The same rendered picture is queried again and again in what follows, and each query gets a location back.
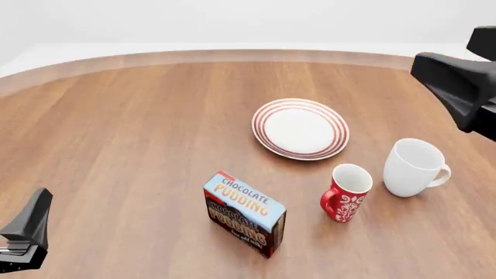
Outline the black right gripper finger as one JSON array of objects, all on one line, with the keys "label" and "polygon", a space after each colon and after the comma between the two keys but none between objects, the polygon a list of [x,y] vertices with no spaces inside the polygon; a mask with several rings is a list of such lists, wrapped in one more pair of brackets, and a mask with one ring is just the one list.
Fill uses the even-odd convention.
[{"label": "black right gripper finger", "polygon": [[496,62],[496,26],[476,27],[471,34],[467,49],[491,62]]},{"label": "black right gripper finger", "polygon": [[473,132],[477,109],[496,98],[496,62],[418,53],[410,74],[439,99],[465,133]]}]

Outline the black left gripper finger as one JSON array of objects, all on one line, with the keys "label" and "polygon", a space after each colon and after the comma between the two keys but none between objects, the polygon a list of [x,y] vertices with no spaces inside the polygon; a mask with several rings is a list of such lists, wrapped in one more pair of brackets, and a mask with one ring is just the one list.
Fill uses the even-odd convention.
[{"label": "black left gripper finger", "polygon": [[0,236],[7,239],[7,247],[0,250],[28,250],[30,246],[48,250],[47,223],[52,199],[46,188],[36,190],[22,211],[0,229]]}]

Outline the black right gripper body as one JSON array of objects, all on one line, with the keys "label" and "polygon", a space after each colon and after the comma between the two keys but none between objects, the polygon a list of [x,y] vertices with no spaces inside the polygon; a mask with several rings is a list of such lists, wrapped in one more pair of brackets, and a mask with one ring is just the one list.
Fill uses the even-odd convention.
[{"label": "black right gripper body", "polygon": [[496,137],[496,98],[477,109],[472,130],[484,137]]}]

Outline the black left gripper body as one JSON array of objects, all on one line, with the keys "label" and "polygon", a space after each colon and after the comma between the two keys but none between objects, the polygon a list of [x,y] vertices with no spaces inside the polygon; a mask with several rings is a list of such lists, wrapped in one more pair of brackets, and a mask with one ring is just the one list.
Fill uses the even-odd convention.
[{"label": "black left gripper body", "polygon": [[0,246],[0,273],[40,269],[47,256],[48,239],[8,239],[7,246]]}]

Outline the white plate with red rings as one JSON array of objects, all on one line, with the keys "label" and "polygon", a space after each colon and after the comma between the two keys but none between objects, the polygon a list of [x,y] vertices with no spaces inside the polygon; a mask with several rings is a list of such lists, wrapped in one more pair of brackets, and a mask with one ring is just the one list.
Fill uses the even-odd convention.
[{"label": "white plate with red rings", "polygon": [[276,99],[261,106],[251,120],[261,146],[293,160],[324,160],[346,148],[350,129],[329,106],[308,99]]}]

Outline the chocolate pudding box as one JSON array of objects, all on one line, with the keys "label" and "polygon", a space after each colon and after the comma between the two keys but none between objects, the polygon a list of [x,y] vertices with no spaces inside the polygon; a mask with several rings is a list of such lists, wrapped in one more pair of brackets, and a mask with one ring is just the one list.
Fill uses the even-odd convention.
[{"label": "chocolate pudding box", "polygon": [[218,171],[203,185],[209,218],[266,258],[281,245],[287,209],[247,183]]}]

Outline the white mug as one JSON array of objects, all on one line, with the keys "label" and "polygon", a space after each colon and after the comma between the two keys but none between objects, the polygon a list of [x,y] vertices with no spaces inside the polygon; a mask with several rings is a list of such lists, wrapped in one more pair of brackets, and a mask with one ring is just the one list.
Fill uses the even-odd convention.
[{"label": "white mug", "polygon": [[400,139],[393,145],[383,171],[385,187],[403,198],[443,185],[451,176],[452,171],[438,148],[412,138]]}]

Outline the red patterned mug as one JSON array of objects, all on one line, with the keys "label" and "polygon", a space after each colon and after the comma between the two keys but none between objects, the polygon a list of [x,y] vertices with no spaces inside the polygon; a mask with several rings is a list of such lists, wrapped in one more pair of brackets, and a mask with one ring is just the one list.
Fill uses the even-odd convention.
[{"label": "red patterned mug", "polygon": [[373,187],[373,178],[356,164],[339,164],[332,170],[329,190],[320,199],[325,213],[337,222],[350,221]]}]

